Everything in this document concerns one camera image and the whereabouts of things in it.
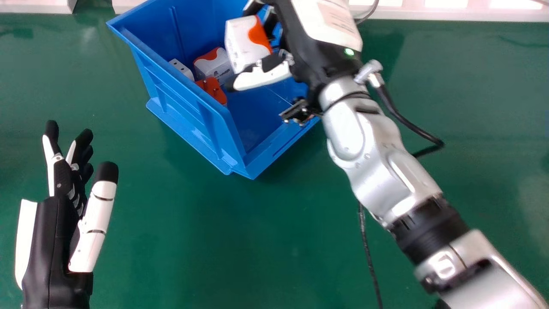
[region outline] robotic hand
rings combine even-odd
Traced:
[[[23,309],[88,309],[93,268],[113,209],[118,167],[99,165],[89,198],[85,185],[93,174],[93,134],[84,130],[64,158],[59,127],[48,121],[42,136],[49,198],[21,201],[15,248],[15,278],[23,290]]]
[[[414,264],[426,292],[441,298],[439,305],[548,308],[536,289],[444,198],[416,159],[432,150],[408,153],[398,127],[370,98],[366,82],[397,120],[435,147],[444,145],[398,113],[377,61],[363,66],[362,38],[348,1],[250,0],[244,15],[257,14],[264,5],[280,21],[281,46],[292,56],[269,59],[277,65],[257,62],[234,78],[232,89],[267,85],[290,75],[308,85],[307,98],[284,111],[283,120],[302,124],[313,115],[322,118],[332,160],[347,174],[359,203]]]

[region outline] blue crate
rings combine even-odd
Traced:
[[[223,46],[225,21],[246,0],[149,0],[107,22],[130,45],[150,94],[147,108],[223,174],[255,179],[312,126],[285,124],[278,114],[306,86],[293,79],[227,93],[227,108],[168,63],[193,61]]]

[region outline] black cable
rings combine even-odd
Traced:
[[[440,138],[433,136],[432,134],[411,123],[408,119],[406,119],[406,117],[399,113],[399,110],[396,109],[396,106],[393,103],[393,100],[391,99],[391,96],[389,95],[389,92],[387,91],[385,85],[381,85],[379,88],[377,88],[377,92],[379,97],[389,110],[389,113],[391,113],[391,115],[393,115],[396,120],[408,127],[408,129],[410,129],[412,132],[435,144],[435,146],[430,146],[421,151],[415,152],[413,154],[414,157],[419,158],[421,156],[425,156],[429,153],[440,150],[444,147],[445,144]]]
[[[368,246],[368,239],[366,238],[366,216],[364,215],[364,206],[358,202],[358,217],[360,219],[360,233],[362,234],[362,245],[364,246],[364,252],[366,253],[366,259],[368,260],[368,269],[370,276],[372,276],[372,283],[374,290],[376,291],[376,299],[379,309],[383,309],[383,302],[381,298],[381,292],[379,290],[379,282],[377,280],[376,272],[374,270],[374,264],[372,262],[372,256],[370,255],[370,248]]]
[[[379,0],[374,0],[374,3],[372,3],[372,7],[370,8],[370,11],[368,12],[368,14],[366,14],[366,16],[364,16],[361,19],[355,20],[356,24],[360,25],[360,24],[364,23],[364,21],[366,19],[368,19],[370,16],[372,16],[372,14],[376,11],[378,4],[379,4]]]

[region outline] white power socket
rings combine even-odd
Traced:
[[[183,73],[186,77],[188,77],[190,80],[194,81],[194,75],[193,72],[187,68],[181,61],[177,60],[176,58],[170,60],[170,64],[175,67],[178,71]]]

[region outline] green tabletop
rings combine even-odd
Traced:
[[[85,127],[120,182],[92,307],[374,308],[356,201],[321,125],[255,181],[224,176],[145,109],[104,2],[0,15],[0,308],[18,308],[21,198],[47,195],[41,135]],[[421,159],[446,197],[549,298],[549,25],[371,20],[364,59],[401,112],[447,147]],[[426,142],[402,130],[410,151]],[[368,219],[386,308],[428,308],[413,267]]]

